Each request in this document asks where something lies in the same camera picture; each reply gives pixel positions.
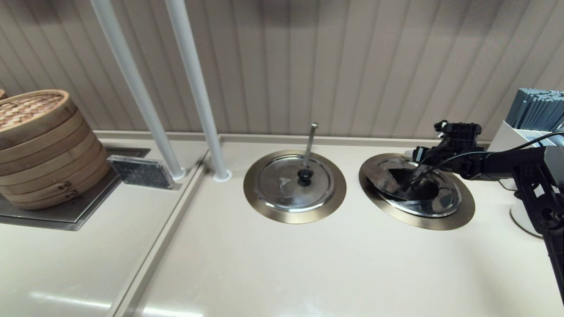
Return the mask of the bamboo steamer stack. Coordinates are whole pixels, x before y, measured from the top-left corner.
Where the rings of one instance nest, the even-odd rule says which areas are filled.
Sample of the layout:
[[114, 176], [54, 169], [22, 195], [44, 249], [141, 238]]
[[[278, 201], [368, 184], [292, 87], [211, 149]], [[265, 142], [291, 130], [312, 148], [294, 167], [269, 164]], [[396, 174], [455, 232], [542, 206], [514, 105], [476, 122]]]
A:
[[22, 210], [60, 205], [110, 171], [107, 151], [68, 92], [0, 100], [0, 196]]

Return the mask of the white ceramic jar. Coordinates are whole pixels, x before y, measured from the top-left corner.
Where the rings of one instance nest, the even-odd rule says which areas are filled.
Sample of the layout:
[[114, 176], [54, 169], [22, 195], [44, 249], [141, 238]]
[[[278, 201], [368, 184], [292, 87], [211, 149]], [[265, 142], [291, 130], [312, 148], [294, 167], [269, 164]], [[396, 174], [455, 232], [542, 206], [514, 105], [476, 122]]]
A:
[[524, 207], [524, 203], [520, 199], [520, 195], [518, 195], [518, 193], [515, 192], [514, 197], [516, 198], [516, 201], [510, 209], [510, 216], [512, 217], [514, 223], [518, 225], [518, 227], [522, 229], [524, 232], [527, 232], [528, 234], [541, 239], [542, 235], [540, 235], [536, 231], [536, 229], [534, 229], [528, 217], [527, 210]]

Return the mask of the grey chopsticks bundle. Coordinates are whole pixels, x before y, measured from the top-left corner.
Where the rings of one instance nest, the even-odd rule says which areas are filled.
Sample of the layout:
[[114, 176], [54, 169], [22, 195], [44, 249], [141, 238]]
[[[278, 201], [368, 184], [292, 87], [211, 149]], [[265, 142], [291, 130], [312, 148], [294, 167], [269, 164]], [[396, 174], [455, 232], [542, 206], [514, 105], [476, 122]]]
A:
[[555, 132], [564, 127], [564, 92], [518, 89], [505, 123], [514, 129]]

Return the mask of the white metal pole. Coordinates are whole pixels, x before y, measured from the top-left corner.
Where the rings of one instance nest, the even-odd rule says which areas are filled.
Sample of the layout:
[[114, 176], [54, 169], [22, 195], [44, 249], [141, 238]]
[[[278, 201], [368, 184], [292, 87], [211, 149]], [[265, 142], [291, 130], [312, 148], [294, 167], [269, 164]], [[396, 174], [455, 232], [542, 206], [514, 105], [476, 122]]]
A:
[[175, 181], [184, 178], [187, 175], [187, 170], [181, 167], [173, 150], [115, 15], [111, 0], [90, 0], [90, 3], [137, 108], [169, 169], [171, 178]]
[[224, 161], [185, 0], [165, 0], [165, 2], [200, 124], [209, 148], [214, 169], [213, 179], [217, 183], [227, 182], [233, 174], [227, 169]]

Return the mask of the white utensil holder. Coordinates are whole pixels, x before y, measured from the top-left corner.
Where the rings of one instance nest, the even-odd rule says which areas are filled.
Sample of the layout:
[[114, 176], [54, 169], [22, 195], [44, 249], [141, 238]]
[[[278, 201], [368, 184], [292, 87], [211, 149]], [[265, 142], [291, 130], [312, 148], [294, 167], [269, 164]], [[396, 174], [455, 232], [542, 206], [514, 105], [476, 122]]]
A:
[[[512, 128], [507, 122], [503, 121], [498, 128], [497, 133], [489, 147], [488, 152], [503, 152], [511, 150], [524, 143], [530, 142], [534, 139], [540, 138], [549, 132], [539, 132], [536, 130], [515, 129]], [[524, 148], [539, 148], [539, 147], [560, 147], [558, 144], [553, 143], [550, 139], [542, 139], [537, 142], [524, 147]], [[564, 182], [564, 147], [559, 150], [551, 150], [550, 153], [557, 153], [556, 158], [550, 158], [550, 164], [555, 165], [557, 169], [557, 182], [562, 184]], [[507, 190], [516, 191], [516, 184], [514, 179], [502, 179], [499, 183]]]

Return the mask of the recessed steel tray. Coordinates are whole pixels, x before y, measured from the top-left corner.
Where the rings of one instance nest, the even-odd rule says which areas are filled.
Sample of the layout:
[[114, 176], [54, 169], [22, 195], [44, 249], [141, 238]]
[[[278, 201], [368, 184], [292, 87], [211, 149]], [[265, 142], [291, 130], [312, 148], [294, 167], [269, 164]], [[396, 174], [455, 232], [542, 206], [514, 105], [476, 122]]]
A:
[[0, 195], [0, 224], [77, 231], [121, 183], [113, 169], [77, 198], [41, 210], [22, 210]]

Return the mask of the clear acrylic sign holder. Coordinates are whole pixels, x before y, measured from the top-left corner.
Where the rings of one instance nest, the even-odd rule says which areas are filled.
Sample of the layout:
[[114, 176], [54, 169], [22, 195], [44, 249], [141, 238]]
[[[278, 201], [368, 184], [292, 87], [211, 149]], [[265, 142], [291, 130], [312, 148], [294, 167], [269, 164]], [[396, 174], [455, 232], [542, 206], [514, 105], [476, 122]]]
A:
[[174, 180], [163, 161], [119, 155], [111, 155], [106, 160], [125, 184], [159, 189], [174, 188]]

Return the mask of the steel hinged pot lid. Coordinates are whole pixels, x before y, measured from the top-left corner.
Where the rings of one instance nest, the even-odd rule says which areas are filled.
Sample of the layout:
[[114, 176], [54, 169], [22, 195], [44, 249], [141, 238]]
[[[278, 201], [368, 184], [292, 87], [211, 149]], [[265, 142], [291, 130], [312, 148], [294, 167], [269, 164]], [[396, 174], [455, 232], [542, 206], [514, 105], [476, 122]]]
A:
[[275, 209], [304, 212], [324, 205], [333, 196], [333, 171], [322, 161], [296, 153], [272, 158], [258, 171], [254, 189], [260, 200]]
[[445, 218], [453, 215], [462, 205], [462, 194], [459, 187], [455, 185], [447, 175], [441, 171], [431, 171], [428, 167], [423, 167], [423, 174], [420, 179], [427, 179], [438, 184], [439, 193], [432, 200], [418, 201], [396, 201], [391, 196], [400, 196], [404, 194], [401, 186], [393, 178], [390, 169], [412, 169], [418, 163], [412, 161], [411, 157], [399, 154], [384, 154], [371, 157], [361, 167], [365, 177], [377, 189], [383, 200], [391, 206], [399, 209], [407, 214], [423, 217], [423, 218]]

